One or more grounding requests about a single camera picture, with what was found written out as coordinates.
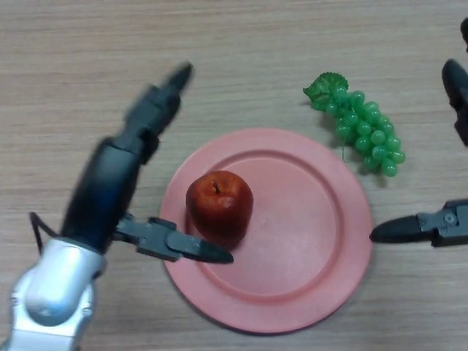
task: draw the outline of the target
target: green grapes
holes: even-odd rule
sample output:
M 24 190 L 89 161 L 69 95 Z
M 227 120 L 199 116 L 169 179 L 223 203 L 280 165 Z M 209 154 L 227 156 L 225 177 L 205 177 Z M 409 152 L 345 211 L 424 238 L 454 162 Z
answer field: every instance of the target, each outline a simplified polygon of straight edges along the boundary
M 365 102 L 362 91 L 349 92 L 348 88 L 347 80 L 339 73 L 326 72 L 303 92 L 312 108 L 334 117 L 335 134 L 362 155 L 367 170 L 380 169 L 387 177 L 396 176 L 406 155 L 394 125 L 376 102 Z

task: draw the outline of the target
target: toy apple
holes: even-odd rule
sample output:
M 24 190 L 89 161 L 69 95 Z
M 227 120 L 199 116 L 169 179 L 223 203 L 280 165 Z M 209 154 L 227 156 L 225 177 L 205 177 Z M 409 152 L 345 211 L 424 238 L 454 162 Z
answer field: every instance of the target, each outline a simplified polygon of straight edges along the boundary
M 207 241 L 228 249 L 244 238 L 253 207 L 249 185 L 226 170 L 202 175 L 186 193 L 186 208 L 193 225 Z

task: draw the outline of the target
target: wooden table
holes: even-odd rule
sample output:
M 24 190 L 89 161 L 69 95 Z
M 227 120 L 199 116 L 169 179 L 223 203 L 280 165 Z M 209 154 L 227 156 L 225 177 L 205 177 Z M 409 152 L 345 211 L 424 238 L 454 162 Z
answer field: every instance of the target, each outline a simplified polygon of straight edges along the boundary
M 2 0 L 0 3 L 0 337 L 7 298 L 37 261 L 27 213 L 59 228 L 98 139 L 147 83 L 189 59 L 196 78 L 145 168 L 132 212 L 158 213 L 171 175 L 205 142 L 240 128 L 333 134 L 302 88 L 345 75 L 396 125 L 407 162 L 381 182 L 358 175 L 376 224 L 468 195 L 468 151 L 441 81 L 468 65 L 465 0 Z M 337 154 L 340 147 L 331 146 Z M 356 162 L 349 163 L 353 170 Z M 84 350 L 427 350 L 468 348 L 468 251 L 375 246 L 366 278 L 337 313 L 289 336 L 226 331 L 193 312 L 162 264 L 115 244 Z

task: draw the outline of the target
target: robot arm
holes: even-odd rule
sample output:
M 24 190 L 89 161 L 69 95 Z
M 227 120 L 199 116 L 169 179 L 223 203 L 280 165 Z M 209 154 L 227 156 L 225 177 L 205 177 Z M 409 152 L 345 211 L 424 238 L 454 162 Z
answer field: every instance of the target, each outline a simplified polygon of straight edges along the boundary
M 468 18 L 461 23 L 460 30 L 468 45 Z M 468 146 L 468 72 L 455 60 L 447 60 L 442 68 L 442 82 L 456 112 L 455 130 Z M 370 239 L 386 244 L 430 241 L 433 247 L 466 245 L 467 218 L 468 199 L 451 200 L 436 213 L 411 214 L 383 222 L 372 230 Z
M 161 87 L 150 86 L 125 118 L 124 128 L 94 150 L 75 187 L 59 235 L 33 215 L 40 261 L 15 285 L 10 337 L 1 351 L 75 351 L 96 308 L 95 279 L 102 275 L 112 241 L 142 254 L 176 261 L 181 257 L 231 263 L 230 253 L 176 230 L 163 219 L 139 224 L 127 214 L 141 166 L 153 156 L 159 135 L 180 107 L 192 65 Z M 42 252 L 37 226 L 53 236 Z

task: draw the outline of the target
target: grape leaf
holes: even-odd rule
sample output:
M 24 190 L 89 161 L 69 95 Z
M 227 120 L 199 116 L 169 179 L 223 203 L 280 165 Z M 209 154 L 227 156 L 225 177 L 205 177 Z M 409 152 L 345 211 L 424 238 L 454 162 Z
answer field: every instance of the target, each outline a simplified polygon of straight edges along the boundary
M 325 111 L 327 104 L 333 99 L 332 91 L 338 87 L 349 88 L 345 77 L 335 72 L 325 72 L 302 91 L 311 100 L 312 108 Z

